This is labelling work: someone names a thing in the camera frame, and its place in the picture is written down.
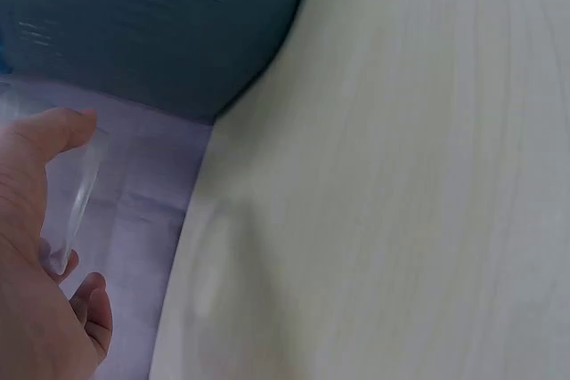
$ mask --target wood grain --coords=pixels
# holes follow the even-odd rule
[[[570,0],[305,0],[214,131],[152,378],[570,375]]]

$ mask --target finger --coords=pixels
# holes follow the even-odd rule
[[[65,271],[61,275],[58,275],[57,273],[54,273],[53,271],[45,267],[44,271],[45,273],[47,273],[47,276],[53,279],[53,282],[55,282],[57,285],[60,285],[60,283],[62,283],[71,274],[71,272],[73,272],[76,269],[78,265],[79,265],[79,256],[77,255],[77,252],[75,250],[72,250],[71,254],[69,255],[68,264],[65,266]]]
[[[85,332],[91,339],[101,364],[109,353],[110,340],[113,336],[110,300],[107,291],[102,288],[95,289],[89,298]]]
[[[69,299],[69,304],[82,326],[85,326],[87,322],[91,294],[95,289],[105,289],[105,286],[105,278],[101,273],[89,273],[83,279],[75,294]]]
[[[17,120],[5,132],[20,137],[47,163],[59,153],[88,142],[96,123],[94,110],[59,108]]]

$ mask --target lavender fabric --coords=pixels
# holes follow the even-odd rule
[[[110,134],[78,233],[80,264],[62,285],[71,295],[89,271],[107,278],[115,332],[95,379],[148,378],[159,316],[186,208],[210,135],[197,125],[99,93],[12,81],[57,106],[96,108]]]

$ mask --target light wood surface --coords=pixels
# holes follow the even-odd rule
[[[305,0],[217,125],[151,378],[570,376],[570,0]]]

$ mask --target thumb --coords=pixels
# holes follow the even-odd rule
[[[80,113],[72,109],[50,109],[16,120],[4,129],[4,137],[19,138],[47,163],[59,153],[88,142],[96,122],[93,110]],[[4,148],[3,140],[0,140],[0,152]]]

